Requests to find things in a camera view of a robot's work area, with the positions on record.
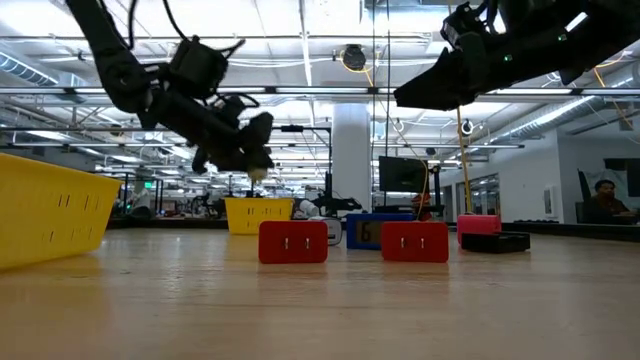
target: wooden surface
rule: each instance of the wooden surface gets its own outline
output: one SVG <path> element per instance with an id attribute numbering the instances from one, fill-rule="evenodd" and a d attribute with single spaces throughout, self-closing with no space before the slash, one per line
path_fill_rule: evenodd
<path id="1" fill-rule="evenodd" d="M 0 273 L 0 359 L 638 359 L 640 245 L 451 244 L 448 265 L 331 248 L 265 266 L 222 231 L 109 231 Z"/>

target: red block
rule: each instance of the red block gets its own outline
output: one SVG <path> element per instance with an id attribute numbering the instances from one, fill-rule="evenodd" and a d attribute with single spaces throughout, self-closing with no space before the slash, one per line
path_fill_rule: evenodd
<path id="1" fill-rule="evenodd" d="M 502 222 L 496 215 L 460 215 L 458 216 L 458 244 L 462 243 L 462 234 L 489 235 L 502 231 Z"/>
<path id="2" fill-rule="evenodd" d="M 323 221 L 264 221 L 258 235 L 263 264 L 322 263 L 329 252 L 329 230 Z"/>
<path id="3" fill-rule="evenodd" d="M 449 260 L 449 229 L 445 223 L 395 221 L 382 225 L 382 258 L 386 261 Z"/>

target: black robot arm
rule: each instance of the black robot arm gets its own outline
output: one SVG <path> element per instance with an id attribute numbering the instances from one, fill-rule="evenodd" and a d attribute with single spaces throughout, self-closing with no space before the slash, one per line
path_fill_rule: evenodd
<path id="1" fill-rule="evenodd" d="M 127 45 L 118 33 L 102 0 L 66 3 L 87 38 L 100 81 L 114 106 L 137 114 L 146 130 L 162 124 L 197 146 L 194 171 L 205 172 L 209 161 L 220 171 L 244 171 L 259 179 L 274 166 L 266 147 L 273 124 L 269 113 L 240 128 L 237 118 L 248 107 L 241 98 L 248 96 L 220 97 L 222 106 L 201 104 L 216 96 L 227 58 L 244 41 L 219 51 L 201 44 L 197 36 L 184 38 L 171 62 L 143 65 L 131 52 L 133 44 Z M 253 106 L 259 105 L 249 99 Z"/>
<path id="2" fill-rule="evenodd" d="M 498 12 L 505 33 L 493 26 Z M 398 106 L 452 110 L 554 71 L 568 85 L 640 38 L 640 0 L 484 0 L 477 8 L 467 2 L 440 34 L 452 50 L 394 92 Z"/>

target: yellow basket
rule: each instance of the yellow basket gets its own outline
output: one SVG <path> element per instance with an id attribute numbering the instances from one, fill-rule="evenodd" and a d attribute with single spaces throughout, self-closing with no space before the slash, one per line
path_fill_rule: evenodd
<path id="1" fill-rule="evenodd" d="M 100 246 L 121 182 L 0 154 L 0 269 Z"/>
<path id="2" fill-rule="evenodd" d="M 232 235 L 257 235 L 260 223 L 291 220 L 293 199 L 225 198 L 229 232 Z"/>

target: man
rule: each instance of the man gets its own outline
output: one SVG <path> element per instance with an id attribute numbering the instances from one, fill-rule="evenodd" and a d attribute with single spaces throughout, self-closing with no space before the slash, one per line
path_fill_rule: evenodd
<path id="1" fill-rule="evenodd" d="M 616 199 L 616 185 L 611 180 L 598 181 L 595 189 L 596 195 L 584 204 L 587 223 L 630 225 L 637 221 L 638 214 Z"/>

